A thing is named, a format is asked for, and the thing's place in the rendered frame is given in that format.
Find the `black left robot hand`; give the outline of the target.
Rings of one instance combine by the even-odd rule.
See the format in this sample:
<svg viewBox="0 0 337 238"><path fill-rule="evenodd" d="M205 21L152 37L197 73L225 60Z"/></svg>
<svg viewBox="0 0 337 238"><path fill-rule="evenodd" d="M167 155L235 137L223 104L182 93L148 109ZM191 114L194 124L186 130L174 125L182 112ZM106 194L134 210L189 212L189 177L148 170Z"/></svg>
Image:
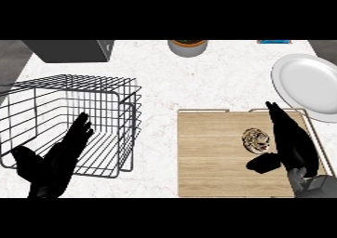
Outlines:
<svg viewBox="0 0 337 238"><path fill-rule="evenodd" d="M16 173L30 182L28 198L58 198L64 195L92 135L89 115L83 112L44 157L25 146L12 149Z"/></svg>

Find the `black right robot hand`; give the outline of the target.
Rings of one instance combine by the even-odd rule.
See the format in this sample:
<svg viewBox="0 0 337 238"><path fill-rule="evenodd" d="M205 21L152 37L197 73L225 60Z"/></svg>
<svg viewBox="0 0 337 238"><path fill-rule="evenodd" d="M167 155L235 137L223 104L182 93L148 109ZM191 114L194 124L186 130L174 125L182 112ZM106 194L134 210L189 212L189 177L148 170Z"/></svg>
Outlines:
<svg viewBox="0 0 337 238"><path fill-rule="evenodd" d="M298 126L276 103L266 102L273 123L276 153L266 152L247 163L247 169L259 174L285 166L287 171L306 168L306 178L318 176L319 155L306 130Z"/></svg>

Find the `brown cupcake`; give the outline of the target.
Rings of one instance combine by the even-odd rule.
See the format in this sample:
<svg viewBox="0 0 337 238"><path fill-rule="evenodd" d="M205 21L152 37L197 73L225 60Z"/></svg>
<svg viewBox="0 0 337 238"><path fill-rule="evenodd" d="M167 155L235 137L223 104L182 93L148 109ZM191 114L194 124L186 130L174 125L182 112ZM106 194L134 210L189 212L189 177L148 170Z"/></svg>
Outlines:
<svg viewBox="0 0 337 238"><path fill-rule="evenodd" d="M242 142L245 149L256 153L263 154L269 149L269 135L259 128L250 128L242 135Z"/></svg>

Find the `wooden tray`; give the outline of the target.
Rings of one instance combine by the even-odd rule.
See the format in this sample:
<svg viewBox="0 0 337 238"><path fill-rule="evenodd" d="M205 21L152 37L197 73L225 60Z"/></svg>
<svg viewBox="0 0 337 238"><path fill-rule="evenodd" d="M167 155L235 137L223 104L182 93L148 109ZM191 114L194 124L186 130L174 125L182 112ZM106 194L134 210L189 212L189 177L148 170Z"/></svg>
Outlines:
<svg viewBox="0 0 337 238"><path fill-rule="evenodd" d="M291 197L287 170L247 169L257 157L242 142L248 129L273 134L266 109L182 110L177 113L179 195L182 197Z"/></svg>

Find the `white plate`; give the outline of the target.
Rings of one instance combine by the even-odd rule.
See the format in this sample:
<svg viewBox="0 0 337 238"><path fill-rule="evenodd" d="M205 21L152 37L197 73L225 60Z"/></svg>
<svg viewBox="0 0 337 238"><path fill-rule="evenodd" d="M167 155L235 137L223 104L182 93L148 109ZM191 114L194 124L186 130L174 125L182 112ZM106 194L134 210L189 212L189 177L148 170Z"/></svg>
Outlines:
<svg viewBox="0 0 337 238"><path fill-rule="evenodd" d="M337 123L337 65L309 54L281 57L270 71L279 97L291 108L307 110L307 116Z"/></svg>

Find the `blue flat item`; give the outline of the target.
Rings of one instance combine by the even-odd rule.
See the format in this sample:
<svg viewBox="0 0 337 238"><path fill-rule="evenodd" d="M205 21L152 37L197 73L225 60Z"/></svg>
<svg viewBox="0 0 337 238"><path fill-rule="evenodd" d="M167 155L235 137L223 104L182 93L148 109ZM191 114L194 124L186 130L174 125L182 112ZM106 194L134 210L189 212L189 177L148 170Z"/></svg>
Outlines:
<svg viewBox="0 0 337 238"><path fill-rule="evenodd" d="M291 44L291 40L257 40L257 44Z"/></svg>

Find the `dark grey box appliance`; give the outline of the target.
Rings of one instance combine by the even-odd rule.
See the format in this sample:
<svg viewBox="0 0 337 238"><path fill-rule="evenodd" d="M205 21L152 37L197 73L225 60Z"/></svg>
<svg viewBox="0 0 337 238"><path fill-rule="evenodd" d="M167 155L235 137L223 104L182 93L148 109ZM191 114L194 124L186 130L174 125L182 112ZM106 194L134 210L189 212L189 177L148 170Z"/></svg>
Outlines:
<svg viewBox="0 0 337 238"><path fill-rule="evenodd" d="M46 63L108 62L112 40L24 40Z"/></svg>

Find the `grey plant pot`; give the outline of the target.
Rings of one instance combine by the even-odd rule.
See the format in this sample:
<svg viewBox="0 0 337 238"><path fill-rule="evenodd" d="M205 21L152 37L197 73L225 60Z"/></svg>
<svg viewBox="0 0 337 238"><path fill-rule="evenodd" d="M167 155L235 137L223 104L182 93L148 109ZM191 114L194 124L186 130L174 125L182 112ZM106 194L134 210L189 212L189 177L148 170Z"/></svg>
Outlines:
<svg viewBox="0 0 337 238"><path fill-rule="evenodd" d="M185 58L192 58L199 56L207 50L208 41L201 40L197 43L186 44L176 40L168 40L168 48L171 52Z"/></svg>

